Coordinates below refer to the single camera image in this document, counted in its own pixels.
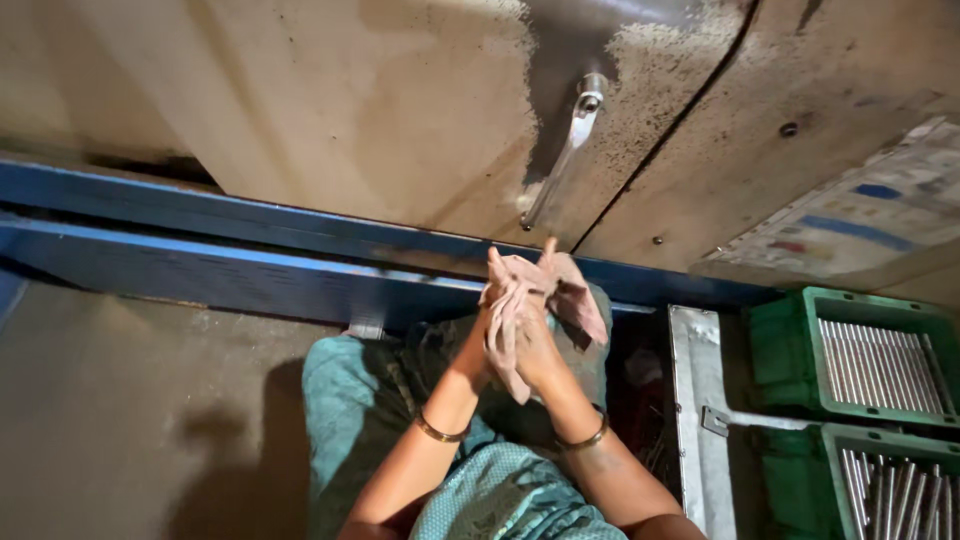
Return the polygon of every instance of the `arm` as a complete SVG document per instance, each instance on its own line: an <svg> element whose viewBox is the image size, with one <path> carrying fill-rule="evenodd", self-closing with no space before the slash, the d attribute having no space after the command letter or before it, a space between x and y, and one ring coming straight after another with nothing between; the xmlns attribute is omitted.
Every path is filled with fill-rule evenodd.
<svg viewBox="0 0 960 540"><path fill-rule="evenodd" d="M477 397L489 380L482 343L485 315L481 312L463 350L423 407L424 420L436 430L450 434L465 430ZM340 538L396 538L391 519L444 481L459 447L440 442L416 424L411 425L364 486Z"/></svg>
<svg viewBox="0 0 960 540"><path fill-rule="evenodd" d="M590 404L557 351L542 317L528 325L529 342L519 354L518 368L550 413L557 435L568 443L590 439L601 418ZM607 521L635 539L698 540L704 536L684 516L683 509L663 486L608 430L589 448L564 457L584 496Z"/></svg>

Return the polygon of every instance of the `metal rod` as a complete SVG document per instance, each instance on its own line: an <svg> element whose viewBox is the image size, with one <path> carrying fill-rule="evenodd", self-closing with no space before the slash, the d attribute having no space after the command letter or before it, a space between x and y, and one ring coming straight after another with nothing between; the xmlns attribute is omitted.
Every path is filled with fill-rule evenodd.
<svg viewBox="0 0 960 540"><path fill-rule="evenodd" d="M913 538L920 529L920 506L924 502L925 489L926 475L921 473L920 478L917 479L917 489L915 491L917 495L913 498L913 504L910 506L910 521L906 527L908 538Z"/></svg>
<svg viewBox="0 0 960 540"><path fill-rule="evenodd" d="M903 410L912 410L912 405L908 403L906 392L903 388L902 375L900 375L899 370L894 363L893 357L889 355L886 347L881 343L879 332L875 328L867 327L867 334L870 336L870 339L876 348L877 357L880 360L880 364L883 366L883 373L886 375L886 378L889 381L890 392L894 397L894 406Z"/></svg>
<svg viewBox="0 0 960 540"><path fill-rule="evenodd" d="M940 465L933 466L933 489L930 493L929 504L926 506L926 515L924 516L924 540L933 540L936 538L934 533L937 531L937 510L940 508L940 492L944 488L944 479L940 476Z"/></svg>
<svg viewBox="0 0 960 540"><path fill-rule="evenodd" d="M870 461L867 460L867 453L865 452L857 453L856 458L860 462L860 472L863 473L863 498L866 499L870 492L868 488L873 481L870 474Z"/></svg>
<svg viewBox="0 0 960 540"><path fill-rule="evenodd" d="M913 340L910 339L910 335L901 331L897 332L897 334L900 342L903 344L903 348L910 355L910 359L913 360L914 365L917 366L917 373L920 375L920 384L930 402L932 412L943 414L944 408L940 401L940 392L937 391L937 385L933 381L933 376L930 375L930 365L924 357L923 349L919 346L920 341L917 341L917 345L914 345Z"/></svg>
<svg viewBox="0 0 960 540"><path fill-rule="evenodd" d="M833 400L835 402L845 402L847 400L847 396L844 394L840 385L840 375L837 373L836 358L833 355L833 346L830 339L827 337L827 325L824 324L823 319L818 319L817 323L820 324L820 337L824 342L824 357L827 361L827 376L830 379L830 390L833 392Z"/></svg>
<svg viewBox="0 0 960 540"><path fill-rule="evenodd" d="M907 463L901 474L902 480L897 488L897 494L894 496L897 502L897 510L894 514L895 519L893 537L897 539L900 538L900 534L903 532L903 522L906 518L906 507L908 501L910 500L910 489L913 487L913 478L917 474L917 464Z"/></svg>
<svg viewBox="0 0 960 540"><path fill-rule="evenodd" d="M870 378L867 377L866 370L864 369L863 358L860 357L859 352L856 350L856 341L853 339L850 325L845 323L837 323L837 328L839 329L840 335L843 338L847 355L850 356L850 362L853 365L853 372L856 374L856 379L860 383L860 396L863 398L862 403L864 405L874 405L876 403L874 388L870 383Z"/></svg>
<svg viewBox="0 0 960 540"><path fill-rule="evenodd" d="M890 392L880 371L880 364L876 361L874 352L869 346L870 343L867 341L865 328L866 327L861 325L854 326L857 341L860 344L860 350L863 351L863 357L867 361L867 365L870 367L870 376L874 380L874 386L876 387L876 396L878 398L877 404L890 408L892 407L889 396Z"/></svg>
<svg viewBox="0 0 960 540"><path fill-rule="evenodd" d="M841 354L842 345L840 344L840 340L837 339L833 323L824 321L824 328L827 330L827 336L830 340L830 350L833 354L833 363L836 366L837 379L840 382L844 402L850 404L856 403L850 369L847 367L846 358Z"/></svg>
<svg viewBox="0 0 960 540"><path fill-rule="evenodd" d="M906 354L897 345L897 340L894 337L894 333L889 330L881 330L880 333L883 336L884 342L890 347L891 354L897 359L897 364L903 373L903 379L906 383L907 391L910 393L910 396L913 398L914 404L916 405L914 410L928 412L926 401L924 400L922 392L920 391L919 381L914 374L909 360L906 358Z"/></svg>
<svg viewBox="0 0 960 540"><path fill-rule="evenodd" d="M850 496L851 507L853 510L853 520L856 522L856 537L858 540L866 540L867 535L864 531L866 524L863 519L863 500L858 497L856 486L856 474L859 468L856 465L856 459L853 452L842 450L843 472L847 480L847 494Z"/></svg>
<svg viewBox="0 0 960 540"><path fill-rule="evenodd" d="M921 349L924 351L924 356L926 357L927 363L930 364L930 370L933 372L933 379L936 382L937 390L940 393L941 401L944 404L944 408L947 410L947 414L956 415L957 409L953 405L953 397L950 396L950 389L947 387L947 380L944 379L944 372L940 369L940 360L937 358L936 352L933 351L933 343L930 342L930 336L924 334L923 340L918 340Z"/></svg>
<svg viewBox="0 0 960 540"><path fill-rule="evenodd" d="M952 477L951 482L954 484L955 490L953 492L953 537L960 537L960 512L956 511L957 506L960 506L960 478Z"/></svg>
<svg viewBox="0 0 960 540"><path fill-rule="evenodd" d="M953 487L950 477L944 477L944 511L940 513L943 516L943 526L940 535L943 540L953 540Z"/></svg>
<svg viewBox="0 0 960 540"><path fill-rule="evenodd" d="M883 538L883 508L886 505L886 499L884 497L883 488L886 484L886 471L883 468L883 456L878 455L876 457L876 477L874 481L871 482L871 485L874 487L873 491L870 494L871 502L871 516L870 516L870 526L872 527L870 531L871 540L881 540Z"/></svg>
<svg viewBox="0 0 960 540"><path fill-rule="evenodd" d="M543 181L543 187L537 194L534 204L520 216L520 227L524 231L530 231L537 225L543 209L547 207L557 186L569 176L570 164L593 131L593 123L603 105L604 94L607 92L607 78L599 73L589 73L580 82L577 91L580 95L573 106L570 131L567 133L564 148L550 170L550 176Z"/></svg>
<svg viewBox="0 0 960 540"><path fill-rule="evenodd" d="M883 540L893 538L894 527L894 479L897 469L890 465L884 467L883 476Z"/></svg>
<svg viewBox="0 0 960 540"><path fill-rule="evenodd" d="M831 333L833 337L837 340L838 349L840 352L840 357L843 362L844 372L847 374L847 381L849 382L850 389L852 391L852 403L858 405L865 405L867 403L865 399L865 389L863 383L860 380L859 374L857 373L856 364L851 358L851 354L848 351L847 340L841 337L842 332L840 331L840 324L829 322L831 327Z"/></svg>

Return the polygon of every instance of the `cloth rag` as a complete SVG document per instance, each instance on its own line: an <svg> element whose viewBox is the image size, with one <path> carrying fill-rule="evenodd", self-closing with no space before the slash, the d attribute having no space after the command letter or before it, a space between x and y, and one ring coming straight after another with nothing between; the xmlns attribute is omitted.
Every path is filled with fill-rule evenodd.
<svg viewBox="0 0 960 540"><path fill-rule="evenodd" d="M484 349L507 391L517 403L530 399L530 386L516 370L516 343L526 339L531 316L552 311L582 329L600 345L607 343L607 325L573 257L557 253L557 239L548 238L537 264L495 247L488 251L488 282L480 305L490 310Z"/></svg>

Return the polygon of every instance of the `hand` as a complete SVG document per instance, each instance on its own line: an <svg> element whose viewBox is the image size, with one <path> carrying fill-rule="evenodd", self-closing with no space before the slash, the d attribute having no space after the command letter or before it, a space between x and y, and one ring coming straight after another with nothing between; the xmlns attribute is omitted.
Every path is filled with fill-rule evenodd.
<svg viewBox="0 0 960 540"><path fill-rule="evenodd" d="M553 341L542 300L528 303L522 315L517 329L516 371L535 392L541 394L545 385L568 368Z"/></svg>

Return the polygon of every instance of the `gold bangle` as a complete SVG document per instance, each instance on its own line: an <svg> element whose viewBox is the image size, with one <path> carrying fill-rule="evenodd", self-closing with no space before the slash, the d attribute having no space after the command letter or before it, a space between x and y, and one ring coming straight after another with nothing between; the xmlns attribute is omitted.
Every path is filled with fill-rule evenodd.
<svg viewBox="0 0 960 540"><path fill-rule="evenodd" d="M434 429L433 426L427 424L426 420L423 419L423 409L417 411L417 416L414 418L414 422L420 426L420 429L424 433L430 435L431 437L437 439L442 443L460 443L467 438L467 434L470 433L470 424L467 424L467 428L456 435L448 435L442 431Z"/></svg>
<svg viewBox="0 0 960 540"><path fill-rule="evenodd" d="M591 405L593 405L593 408L595 408L597 412L600 413L600 416L603 417L603 421L600 423L600 430L597 431L591 438L579 443L570 444L568 442L564 442L563 440L560 439L560 437L558 437L557 445L560 446L560 448L562 448L565 452L582 450L584 448L589 448L591 446L594 446L598 442L600 442L600 439L602 439L604 435L607 434L607 430L610 428L610 416L607 415L607 411L604 410L602 406L597 404L591 404Z"/></svg>

